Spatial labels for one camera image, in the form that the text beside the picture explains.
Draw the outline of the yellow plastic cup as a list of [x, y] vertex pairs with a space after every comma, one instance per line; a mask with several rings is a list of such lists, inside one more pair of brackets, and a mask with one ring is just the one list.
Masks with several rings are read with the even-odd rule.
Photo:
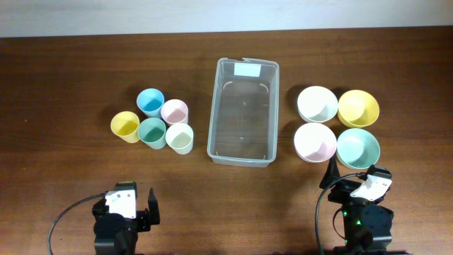
[[114, 135], [128, 143], [139, 141], [137, 134], [140, 121], [137, 114], [131, 111], [117, 113], [110, 121], [110, 129]]

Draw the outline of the yellow plastic bowl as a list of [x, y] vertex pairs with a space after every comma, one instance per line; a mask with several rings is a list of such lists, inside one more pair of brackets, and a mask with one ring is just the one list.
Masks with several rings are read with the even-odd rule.
[[362, 90], [345, 92], [338, 101], [338, 118], [349, 128], [364, 128], [375, 123], [380, 108], [375, 97]]

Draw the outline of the blue plastic cup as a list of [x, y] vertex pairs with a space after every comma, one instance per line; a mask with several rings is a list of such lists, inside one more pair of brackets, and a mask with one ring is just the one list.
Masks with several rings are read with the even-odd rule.
[[158, 89], [145, 89], [137, 96], [137, 106], [148, 118], [161, 118], [164, 102], [164, 95]]

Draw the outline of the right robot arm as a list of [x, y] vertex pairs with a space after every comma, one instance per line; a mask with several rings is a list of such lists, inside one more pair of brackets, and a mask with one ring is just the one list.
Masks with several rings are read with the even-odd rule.
[[322, 198], [338, 203], [336, 211], [343, 216], [345, 244], [336, 246], [331, 254], [389, 254], [386, 249], [392, 241], [391, 227], [394, 212], [381, 206], [392, 183], [388, 169], [371, 165], [366, 172], [341, 176], [336, 159], [331, 157], [320, 182], [323, 191], [315, 209], [316, 242], [321, 254], [324, 250], [319, 236], [319, 209]]

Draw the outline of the white plastic bowl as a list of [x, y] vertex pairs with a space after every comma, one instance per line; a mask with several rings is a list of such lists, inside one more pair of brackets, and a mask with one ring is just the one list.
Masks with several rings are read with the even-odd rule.
[[329, 89], [310, 86], [297, 98], [300, 117], [308, 123], [324, 123], [334, 118], [338, 112], [338, 99]]

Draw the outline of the pink plastic cup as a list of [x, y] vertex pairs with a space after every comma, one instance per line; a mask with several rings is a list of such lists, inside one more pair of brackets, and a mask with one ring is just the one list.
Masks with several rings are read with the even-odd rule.
[[188, 114], [188, 106], [179, 99], [168, 100], [161, 108], [161, 116], [168, 125], [188, 124]]

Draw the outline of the white plastic cup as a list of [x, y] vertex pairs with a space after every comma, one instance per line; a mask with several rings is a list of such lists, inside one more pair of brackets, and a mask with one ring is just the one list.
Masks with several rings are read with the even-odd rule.
[[166, 131], [166, 143], [176, 153], [184, 155], [193, 149], [194, 132], [185, 123], [176, 123]]

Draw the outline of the green plastic bowl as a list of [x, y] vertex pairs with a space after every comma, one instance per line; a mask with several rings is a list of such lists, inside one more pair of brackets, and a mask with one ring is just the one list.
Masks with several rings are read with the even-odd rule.
[[366, 130], [350, 128], [338, 137], [336, 156], [350, 169], [367, 169], [378, 162], [380, 154], [376, 137]]

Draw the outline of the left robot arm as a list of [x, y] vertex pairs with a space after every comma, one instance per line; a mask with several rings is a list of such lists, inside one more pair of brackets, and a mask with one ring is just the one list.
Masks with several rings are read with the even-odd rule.
[[147, 202], [147, 208], [137, 209], [137, 184], [134, 181], [118, 182], [113, 190], [103, 194], [92, 207], [97, 254], [135, 254], [138, 234], [160, 224], [159, 204], [152, 189]]

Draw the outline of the green plastic cup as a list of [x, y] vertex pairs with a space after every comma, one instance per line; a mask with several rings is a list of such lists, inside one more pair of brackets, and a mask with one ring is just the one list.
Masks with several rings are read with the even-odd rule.
[[162, 149], [166, 146], [166, 124], [160, 118], [147, 118], [138, 127], [139, 139], [152, 149]]

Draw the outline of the pink plastic bowl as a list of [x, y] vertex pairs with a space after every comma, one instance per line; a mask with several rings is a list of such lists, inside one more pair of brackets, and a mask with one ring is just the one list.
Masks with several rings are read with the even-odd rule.
[[329, 127], [320, 123], [307, 123], [295, 132], [294, 148], [306, 162], [324, 162], [336, 153], [337, 139]]

